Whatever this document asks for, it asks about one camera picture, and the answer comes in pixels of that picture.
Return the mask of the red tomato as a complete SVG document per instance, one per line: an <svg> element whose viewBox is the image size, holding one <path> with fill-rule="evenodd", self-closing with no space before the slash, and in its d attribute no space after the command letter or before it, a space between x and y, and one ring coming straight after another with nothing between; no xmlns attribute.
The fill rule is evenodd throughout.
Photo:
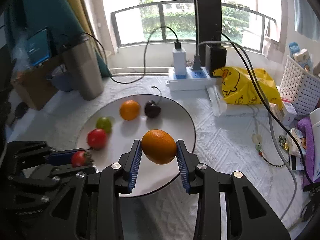
<svg viewBox="0 0 320 240"><path fill-rule="evenodd" d="M93 159L88 151L77 151L71 157L72 167L89 166L93 164Z"/></svg>

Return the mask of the large orange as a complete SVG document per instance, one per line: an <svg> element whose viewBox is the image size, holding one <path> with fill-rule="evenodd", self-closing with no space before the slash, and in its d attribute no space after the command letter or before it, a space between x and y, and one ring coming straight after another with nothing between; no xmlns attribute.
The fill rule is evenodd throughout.
<svg viewBox="0 0 320 240"><path fill-rule="evenodd" d="M146 157L158 165L170 163L177 154L177 145L172 136L160 129L146 132L141 146Z"/></svg>

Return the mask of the red fruit in bowl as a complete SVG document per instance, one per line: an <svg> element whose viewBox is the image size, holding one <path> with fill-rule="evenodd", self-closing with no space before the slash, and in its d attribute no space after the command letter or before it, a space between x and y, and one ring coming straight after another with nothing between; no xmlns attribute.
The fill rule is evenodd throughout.
<svg viewBox="0 0 320 240"><path fill-rule="evenodd" d="M101 149L104 148L107 142L107 133L100 128L90 131L87 135L87 144L90 148Z"/></svg>

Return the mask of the brown cardboard box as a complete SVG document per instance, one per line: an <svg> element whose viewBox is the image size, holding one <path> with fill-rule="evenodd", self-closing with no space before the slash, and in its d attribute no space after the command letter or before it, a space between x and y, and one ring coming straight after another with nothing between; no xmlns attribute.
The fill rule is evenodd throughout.
<svg viewBox="0 0 320 240"><path fill-rule="evenodd" d="M41 110L57 93L58 89L47 80L47 75L62 63L62 56L57 55L45 61L41 66L20 72L17 77L11 79L13 88L29 108Z"/></svg>

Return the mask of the green fruit in bowl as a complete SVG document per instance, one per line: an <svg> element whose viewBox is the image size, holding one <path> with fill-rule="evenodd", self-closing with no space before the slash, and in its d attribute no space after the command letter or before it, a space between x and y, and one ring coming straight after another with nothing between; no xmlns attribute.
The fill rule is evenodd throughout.
<svg viewBox="0 0 320 240"><path fill-rule="evenodd" d="M95 127L97 129L102 129L104 130L107 134L112 132L112 122L110 120L110 118L106 117L106 116L102 116L100 117L96 124Z"/></svg>

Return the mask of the blue plastic bowl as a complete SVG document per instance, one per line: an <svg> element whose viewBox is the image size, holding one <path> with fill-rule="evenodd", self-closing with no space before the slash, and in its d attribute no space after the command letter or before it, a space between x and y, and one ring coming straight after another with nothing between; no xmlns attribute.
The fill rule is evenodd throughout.
<svg viewBox="0 0 320 240"><path fill-rule="evenodd" d="M72 77L67 71L64 64L57 66L49 74L47 74L47 80L60 91L70 92L73 90Z"/></svg>

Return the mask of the orange in bowl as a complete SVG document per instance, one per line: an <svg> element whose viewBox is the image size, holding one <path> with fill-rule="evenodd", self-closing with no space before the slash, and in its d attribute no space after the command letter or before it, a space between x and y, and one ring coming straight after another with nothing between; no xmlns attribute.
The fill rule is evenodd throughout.
<svg viewBox="0 0 320 240"><path fill-rule="evenodd" d="M126 120L134 120L140 114L140 104L134 100L127 100L121 104L120 116Z"/></svg>

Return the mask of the purple cloth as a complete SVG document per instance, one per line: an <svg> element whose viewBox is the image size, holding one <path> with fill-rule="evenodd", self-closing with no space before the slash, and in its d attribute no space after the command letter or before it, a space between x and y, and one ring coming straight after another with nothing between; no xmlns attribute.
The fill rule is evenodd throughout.
<svg viewBox="0 0 320 240"><path fill-rule="evenodd" d="M314 141L313 141L313 132L312 125L310 121L310 117L306 116L302 120L300 120L297 124L298 130L300 130L306 138L306 154L305 154L305 176L303 181L303 191L310 191L312 189L312 185L310 181L307 179L306 175L312 180L312 182L319 186L319 179L313 181L313 169L314 169Z"/></svg>

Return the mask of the tablet screen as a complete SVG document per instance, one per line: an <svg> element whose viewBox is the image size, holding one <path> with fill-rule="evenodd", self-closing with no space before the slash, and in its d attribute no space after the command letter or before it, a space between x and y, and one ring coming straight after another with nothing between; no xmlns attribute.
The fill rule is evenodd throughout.
<svg viewBox="0 0 320 240"><path fill-rule="evenodd" d="M37 67L52 57L54 50L51 31L45 27L27 39L29 62Z"/></svg>

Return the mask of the stainless steel tumbler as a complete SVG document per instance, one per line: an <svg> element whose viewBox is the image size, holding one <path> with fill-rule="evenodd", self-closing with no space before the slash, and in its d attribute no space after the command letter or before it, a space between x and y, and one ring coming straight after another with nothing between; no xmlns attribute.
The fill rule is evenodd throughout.
<svg viewBox="0 0 320 240"><path fill-rule="evenodd" d="M71 74L74 87L83 99L93 100L103 92L97 55L87 33L72 38L65 45L62 58Z"/></svg>

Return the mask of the dark cherry in bowl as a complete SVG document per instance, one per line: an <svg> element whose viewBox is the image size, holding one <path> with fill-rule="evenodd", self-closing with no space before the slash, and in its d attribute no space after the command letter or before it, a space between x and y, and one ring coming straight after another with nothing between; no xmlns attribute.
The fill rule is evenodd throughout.
<svg viewBox="0 0 320 240"><path fill-rule="evenodd" d="M145 104L144 113L148 118L156 118L160 115L161 108L153 100L150 100Z"/></svg>

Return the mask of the yellow duck plastic bag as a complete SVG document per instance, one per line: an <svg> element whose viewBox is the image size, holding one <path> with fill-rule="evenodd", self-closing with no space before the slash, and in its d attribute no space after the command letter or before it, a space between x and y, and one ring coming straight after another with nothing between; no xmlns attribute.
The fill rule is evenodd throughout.
<svg viewBox="0 0 320 240"><path fill-rule="evenodd" d="M268 102L276 104L279 109L282 109L283 103L272 77L263 68L256 68L254 73ZM226 103L234 105L262 103L247 70L240 67L221 67L213 71L213 76L222 77L221 92Z"/></svg>

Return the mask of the white perforated basket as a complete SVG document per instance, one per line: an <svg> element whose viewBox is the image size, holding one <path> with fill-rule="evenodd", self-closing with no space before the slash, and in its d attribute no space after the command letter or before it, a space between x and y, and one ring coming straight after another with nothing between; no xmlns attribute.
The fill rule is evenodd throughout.
<svg viewBox="0 0 320 240"><path fill-rule="evenodd" d="M309 115L319 101L319 77L287 56L279 94L292 103L298 116Z"/></svg>

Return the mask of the white power strip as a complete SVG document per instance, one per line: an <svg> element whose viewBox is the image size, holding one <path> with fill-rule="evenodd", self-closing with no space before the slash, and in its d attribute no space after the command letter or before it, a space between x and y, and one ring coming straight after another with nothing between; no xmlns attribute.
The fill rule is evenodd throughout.
<svg viewBox="0 0 320 240"><path fill-rule="evenodd" d="M222 84L222 78L210 77L205 67L195 72L190 67L187 67L186 70L186 77L181 78L175 75L174 68L169 69L169 76L165 84L171 91L205 90L207 87Z"/></svg>

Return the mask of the teal curtain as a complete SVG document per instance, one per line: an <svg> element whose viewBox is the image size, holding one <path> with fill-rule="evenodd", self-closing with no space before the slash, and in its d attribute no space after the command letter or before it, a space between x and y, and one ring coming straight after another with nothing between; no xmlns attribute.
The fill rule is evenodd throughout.
<svg viewBox="0 0 320 240"><path fill-rule="evenodd" d="M92 35L81 27L67 0L1 0L1 6L4 9L4 33L9 51L13 50L21 31L31 37L48 27L54 44L52 55L62 54L72 38L87 33L95 48L101 77L110 77L111 73Z"/></svg>

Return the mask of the black charger adapter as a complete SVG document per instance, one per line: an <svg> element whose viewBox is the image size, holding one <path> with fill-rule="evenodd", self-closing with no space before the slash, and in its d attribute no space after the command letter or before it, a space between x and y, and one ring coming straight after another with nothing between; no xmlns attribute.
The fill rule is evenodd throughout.
<svg viewBox="0 0 320 240"><path fill-rule="evenodd" d="M221 44L206 45L205 67L210 77L213 71L226 66L227 50Z"/></svg>

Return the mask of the yellow curtain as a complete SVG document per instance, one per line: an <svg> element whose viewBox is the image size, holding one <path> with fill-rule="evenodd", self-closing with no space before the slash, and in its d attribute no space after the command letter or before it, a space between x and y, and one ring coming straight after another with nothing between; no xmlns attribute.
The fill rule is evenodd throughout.
<svg viewBox="0 0 320 240"><path fill-rule="evenodd" d="M94 35L84 0L67 0L85 32Z"/></svg>

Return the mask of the white charger adapter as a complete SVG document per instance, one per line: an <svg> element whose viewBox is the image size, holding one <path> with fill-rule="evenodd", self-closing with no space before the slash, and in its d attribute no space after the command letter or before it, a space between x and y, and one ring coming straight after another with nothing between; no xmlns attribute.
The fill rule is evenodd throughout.
<svg viewBox="0 0 320 240"><path fill-rule="evenodd" d="M173 55L173 59L174 59L175 75L178 77L178 79L186 78L187 70L186 70L185 49L184 48L180 48L180 49L174 48L172 50L172 55Z"/></svg>

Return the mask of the balcony railing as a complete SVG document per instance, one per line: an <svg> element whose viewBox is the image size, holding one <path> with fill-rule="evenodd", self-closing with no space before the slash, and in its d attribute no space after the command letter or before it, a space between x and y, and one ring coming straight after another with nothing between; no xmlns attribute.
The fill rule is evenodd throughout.
<svg viewBox="0 0 320 240"><path fill-rule="evenodd" d="M238 4L222 3L222 32L240 45L262 52L264 40L277 31L271 16ZM160 1L140 4L111 13L118 47L181 38L196 40L195 5L192 0Z"/></svg>

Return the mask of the light blue hanging towel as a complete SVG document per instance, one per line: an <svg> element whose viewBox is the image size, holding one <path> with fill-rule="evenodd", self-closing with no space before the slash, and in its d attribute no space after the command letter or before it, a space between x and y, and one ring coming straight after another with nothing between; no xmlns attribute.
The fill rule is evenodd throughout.
<svg viewBox="0 0 320 240"><path fill-rule="evenodd" d="M295 31L314 41L319 41L319 19L307 0L294 0Z"/></svg>

